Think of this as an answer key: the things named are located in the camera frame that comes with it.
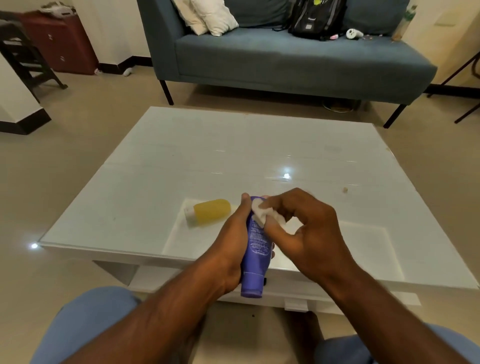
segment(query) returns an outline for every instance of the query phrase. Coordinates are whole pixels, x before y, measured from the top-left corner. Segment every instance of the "beige pillow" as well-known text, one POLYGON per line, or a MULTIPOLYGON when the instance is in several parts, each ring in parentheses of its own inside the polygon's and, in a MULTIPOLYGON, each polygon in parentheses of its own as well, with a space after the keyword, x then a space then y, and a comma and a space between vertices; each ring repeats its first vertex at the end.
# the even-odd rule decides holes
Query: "beige pillow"
POLYGON ((192 4, 213 36, 221 36, 239 26, 224 0, 192 0, 192 4))
POLYGON ((192 0, 172 0, 177 7, 181 18, 196 35, 205 34, 208 31, 203 19, 195 12, 192 0))

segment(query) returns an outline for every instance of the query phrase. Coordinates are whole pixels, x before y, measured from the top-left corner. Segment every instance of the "sofa armrest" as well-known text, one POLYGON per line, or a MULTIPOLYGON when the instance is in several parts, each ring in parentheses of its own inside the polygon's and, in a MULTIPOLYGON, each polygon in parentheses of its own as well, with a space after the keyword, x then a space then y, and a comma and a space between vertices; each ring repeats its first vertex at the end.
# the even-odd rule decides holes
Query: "sofa armrest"
POLYGON ((179 81, 175 41, 185 27, 171 0, 137 0, 148 49, 159 80, 179 81))

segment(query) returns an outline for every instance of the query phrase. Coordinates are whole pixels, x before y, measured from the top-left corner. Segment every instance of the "person's right hand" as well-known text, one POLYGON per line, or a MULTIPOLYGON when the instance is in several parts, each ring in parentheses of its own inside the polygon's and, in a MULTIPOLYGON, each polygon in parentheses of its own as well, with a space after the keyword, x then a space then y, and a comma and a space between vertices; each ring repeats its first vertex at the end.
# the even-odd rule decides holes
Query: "person's right hand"
POLYGON ((303 226, 288 234, 270 216, 264 231, 306 277, 324 286, 358 268, 343 241, 333 207, 300 188, 266 199, 260 207, 273 207, 288 221, 297 217, 303 226))

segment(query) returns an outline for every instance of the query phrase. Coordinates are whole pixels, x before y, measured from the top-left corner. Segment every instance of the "beige floor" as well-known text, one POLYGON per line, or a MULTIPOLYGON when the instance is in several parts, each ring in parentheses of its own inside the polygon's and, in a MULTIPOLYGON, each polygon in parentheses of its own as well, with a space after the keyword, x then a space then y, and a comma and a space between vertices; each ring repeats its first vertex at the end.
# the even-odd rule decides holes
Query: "beige floor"
MULTIPOLYGON (((0 362, 27 363, 63 304, 117 282, 93 263, 28 250, 60 216, 149 106, 165 97, 150 68, 116 75, 60 74, 70 87, 42 86, 52 121, 29 136, 0 133, 0 362)), ((475 104, 420 97, 389 130, 394 105, 367 104, 333 114, 314 97, 169 83, 177 107, 373 122, 472 272, 480 279, 480 112, 453 120, 475 104)), ((424 290, 420 316, 480 344, 480 292, 424 290)), ((218 303, 195 363, 295 363, 273 309, 218 303)), ((327 337, 352 328, 343 316, 319 315, 327 337)))

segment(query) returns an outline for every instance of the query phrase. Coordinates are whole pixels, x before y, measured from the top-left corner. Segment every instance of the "cabinet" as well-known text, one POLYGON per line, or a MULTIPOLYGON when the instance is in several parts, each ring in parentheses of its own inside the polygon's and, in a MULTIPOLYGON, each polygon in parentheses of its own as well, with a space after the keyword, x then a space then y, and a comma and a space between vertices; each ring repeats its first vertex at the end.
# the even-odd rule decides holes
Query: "cabinet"
POLYGON ((54 71, 94 74, 98 60, 78 15, 55 19, 40 12, 27 12, 19 18, 54 71))

